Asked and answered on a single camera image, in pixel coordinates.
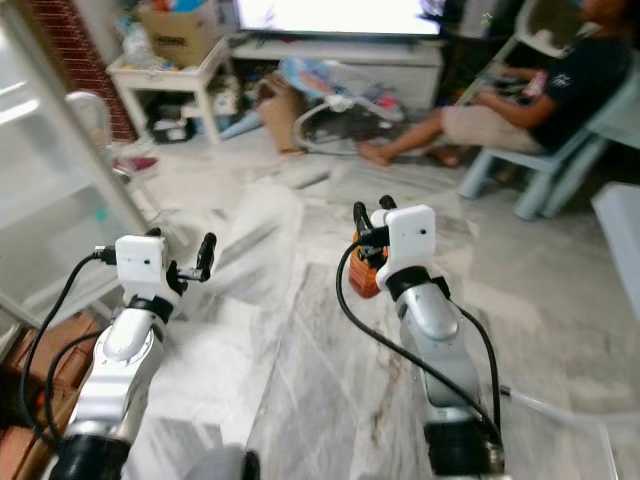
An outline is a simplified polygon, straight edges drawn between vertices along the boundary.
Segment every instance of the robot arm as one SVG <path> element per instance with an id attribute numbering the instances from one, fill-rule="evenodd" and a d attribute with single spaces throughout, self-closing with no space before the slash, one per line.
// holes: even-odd
<path id="1" fill-rule="evenodd" d="M 127 307 L 98 338 L 91 374 L 73 412 L 50 480 L 119 479 L 164 355 L 166 324 L 186 280 L 211 276 L 215 235 L 205 236 L 196 268 L 167 262 L 163 237 L 128 235 L 107 256 L 117 266 Z"/>
<path id="2" fill-rule="evenodd" d="M 376 266 L 378 288 L 395 302 L 404 348 L 479 404 L 478 374 L 464 341 L 467 320 L 449 300 L 444 279 L 432 279 L 427 271 L 435 253 L 435 214 L 424 205 L 398 209 L 390 197 L 383 197 L 381 205 L 385 209 L 375 211 L 370 221 L 356 219 L 357 225 L 371 225 L 358 229 L 364 246 L 358 258 Z M 361 204 L 358 212 L 366 216 Z M 386 256 L 381 259 L 384 247 Z M 425 399 L 420 413 L 434 474 L 505 478 L 501 441 L 477 409 L 434 376 L 415 365 L 413 369 Z"/>

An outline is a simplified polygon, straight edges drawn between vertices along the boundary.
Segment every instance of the khaki shorts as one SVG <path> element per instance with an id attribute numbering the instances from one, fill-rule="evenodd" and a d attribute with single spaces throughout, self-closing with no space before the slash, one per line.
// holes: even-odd
<path id="1" fill-rule="evenodd" d="M 447 107 L 442 110 L 442 118 L 444 133 L 454 145 L 533 154 L 543 151 L 527 130 L 511 125 L 489 107 Z"/>

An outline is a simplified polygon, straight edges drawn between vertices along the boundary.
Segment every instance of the baby bouncer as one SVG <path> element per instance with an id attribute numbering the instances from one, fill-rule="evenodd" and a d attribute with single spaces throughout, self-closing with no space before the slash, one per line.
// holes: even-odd
<path id="1" fill-rule="evenodd" d="M 352 155 L 353 148 L 320 143 L 309 131 L 310 120 L 331 111 L 350 116 L 342 138 L 368 140 L 390 134 L 405 119 L 400 101 L 381 83 L 357 68 L 335 61 L 287 58 L 280 73 L 295 89 L 320 102 L 298 118 L 293 126 L 296 143 L 311 152 Z"/>

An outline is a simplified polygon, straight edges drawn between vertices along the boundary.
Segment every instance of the man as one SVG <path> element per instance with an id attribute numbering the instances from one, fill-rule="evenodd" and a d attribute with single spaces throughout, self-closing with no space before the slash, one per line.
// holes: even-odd
<path id="1" fill-rule="evenodd" d="M 428 146 L 443 133 L 455 145 L 530 154 L 560 148 L 624 82 L 632 63 L 634 37 L 640 42 L 640 0 L 585 0 L 583 12 L 600 29 L 578 40 L 542 78 L 535 70 L 505 70 L 507 75 L 541 82 L 541 92 L 527 105 L 483 91 L 474 98 L 474 106 L 436 110 L 388 145 L 360 144 L 359 154 L 386 166 L 404 152 Z M 445 166 L 459 163 L 451 151 L 435 153 Z"/>

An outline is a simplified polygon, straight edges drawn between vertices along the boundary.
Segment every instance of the television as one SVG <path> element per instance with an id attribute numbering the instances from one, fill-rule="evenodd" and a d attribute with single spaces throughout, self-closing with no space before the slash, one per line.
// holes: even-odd
<path id="1" fill-rule="evenodd" d="M 436 36 L 445 0 L 235 0 L 242 30 Z"/>

